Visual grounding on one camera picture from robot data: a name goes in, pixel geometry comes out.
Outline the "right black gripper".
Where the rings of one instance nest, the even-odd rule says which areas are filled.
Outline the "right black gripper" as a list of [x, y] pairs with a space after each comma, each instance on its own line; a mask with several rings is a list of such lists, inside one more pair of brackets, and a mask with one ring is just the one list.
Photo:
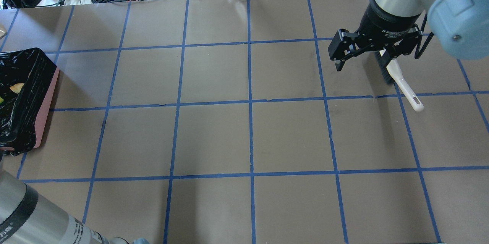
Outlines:
[[370, 4], [357, 30], [337, 30], [328, 47], [329, 58], [340, 72], [345, 61], [364, 52], [386, 50], [391, 56], [409, 55], [421, 40], [416, 25], [419, 16], [395, 16]]

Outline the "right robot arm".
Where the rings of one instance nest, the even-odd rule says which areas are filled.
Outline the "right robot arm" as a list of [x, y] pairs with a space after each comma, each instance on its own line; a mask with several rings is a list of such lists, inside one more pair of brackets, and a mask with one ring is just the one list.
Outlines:
[[328, 47], [341, 71], [350, 58], [385, 50], [381, 66], [409, 55], [421, 44], [416, 21], [422, 13], [442, 48], [454, 58], [478, 60], [488, 56], [488, 0], [369, 0], [358, 29], [339, 29]]

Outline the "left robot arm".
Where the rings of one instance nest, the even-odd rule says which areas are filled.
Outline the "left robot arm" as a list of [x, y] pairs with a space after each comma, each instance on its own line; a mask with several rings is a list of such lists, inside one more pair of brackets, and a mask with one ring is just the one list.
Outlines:
[[106, 238], [1, 168], [2, 244], [126, 244]]

